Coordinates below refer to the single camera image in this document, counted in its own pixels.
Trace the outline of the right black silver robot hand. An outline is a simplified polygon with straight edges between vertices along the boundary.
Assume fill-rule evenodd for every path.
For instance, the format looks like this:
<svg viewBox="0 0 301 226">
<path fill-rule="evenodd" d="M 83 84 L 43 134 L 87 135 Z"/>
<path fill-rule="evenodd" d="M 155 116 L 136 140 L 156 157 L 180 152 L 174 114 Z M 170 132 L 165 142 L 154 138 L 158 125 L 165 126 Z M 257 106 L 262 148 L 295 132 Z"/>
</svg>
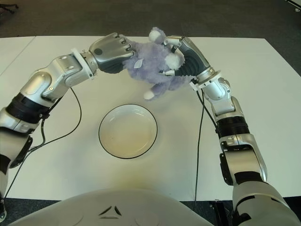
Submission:
<svg viewBox="0 0 301 226">
<path fill-rule="evenodd" d="M 211 76 L 214 74 L 213 67 L 209 64 L 202 52 L 193 41 L 184 36 L 167 36 L 164 39 L 165 46 L 172 46 L 172 50 L 177 49 L 183 54 L 184 63 L 179 69 L 160 71 L 164 76 Z"/>
</svg>

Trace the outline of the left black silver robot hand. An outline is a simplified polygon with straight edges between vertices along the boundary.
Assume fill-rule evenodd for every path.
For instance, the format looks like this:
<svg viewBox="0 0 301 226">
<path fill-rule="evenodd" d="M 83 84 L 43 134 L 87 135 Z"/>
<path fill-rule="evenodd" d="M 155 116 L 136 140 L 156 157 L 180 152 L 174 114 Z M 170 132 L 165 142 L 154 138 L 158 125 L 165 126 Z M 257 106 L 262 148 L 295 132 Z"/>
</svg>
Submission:
<svg viewBox="0 0 301 226">
<path fill-rule="evenodd" d="M 98 69 L 105 73 L 117 74 L 124 70 L 124 62 L 135 56 L 135 50 L 127 38 L 116 32 L 96 40 L 89 52 Z"/>
</svg>

